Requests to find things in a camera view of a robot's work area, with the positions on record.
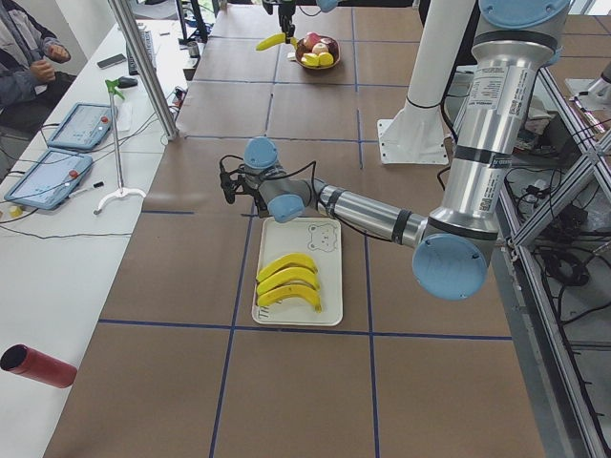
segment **dark pants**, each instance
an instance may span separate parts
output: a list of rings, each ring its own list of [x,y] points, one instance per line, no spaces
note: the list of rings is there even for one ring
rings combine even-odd
[[[55,72],[55,81],[48,83],[47,91],[29,102],[16,103],[0,114],[0,126],[29,134],[32,137],[40,130],[61,97],[73,84],[75,76]]]

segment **plastic tray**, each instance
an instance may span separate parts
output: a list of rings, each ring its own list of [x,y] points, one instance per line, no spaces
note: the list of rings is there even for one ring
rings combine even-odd
[[[334,219],[297,218],[280,224],[274,219],[266,219],[263,222],[257,272],[264,265],[288,253],[307,253],[316,262],[323,311],[316,313],[308,302],[299,298],[259,307],[255,293],[252,303],[253,320],[259,324],[338,324],[344,314],[340,223]]]

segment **pen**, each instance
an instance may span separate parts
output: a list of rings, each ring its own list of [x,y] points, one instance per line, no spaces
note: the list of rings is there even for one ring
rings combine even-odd
[[[78,196],[81,193],[84,193],[86,191],[91,191],[92,189],[101,188],[102,186],[104,186],[104,181],[99,181],[88,188],[83,188],[83,189],[79,189],[78,191],[74,191],[73,193],[68,195],[68,198],[73,198],[74,196]]]

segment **computer mouse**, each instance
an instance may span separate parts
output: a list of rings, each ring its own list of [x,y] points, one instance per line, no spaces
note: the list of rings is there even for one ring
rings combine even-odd
[[[132,78],[131,76],[121,76],[118,79],[118,87],[120,89],[132,88],[137,86],[137,79]]]

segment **black phone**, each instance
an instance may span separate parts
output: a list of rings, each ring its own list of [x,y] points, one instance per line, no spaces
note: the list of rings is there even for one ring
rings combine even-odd
[[[127,57],[125,57],[123,54],[117,54],[112,57],[109,57],[108,59],[100,60],[97,63],[97,66],[100,69],[107,69],[109,67],[112,67],[113,65],[120,64],[121,62],[125,62],[126,60],[127,60]]]

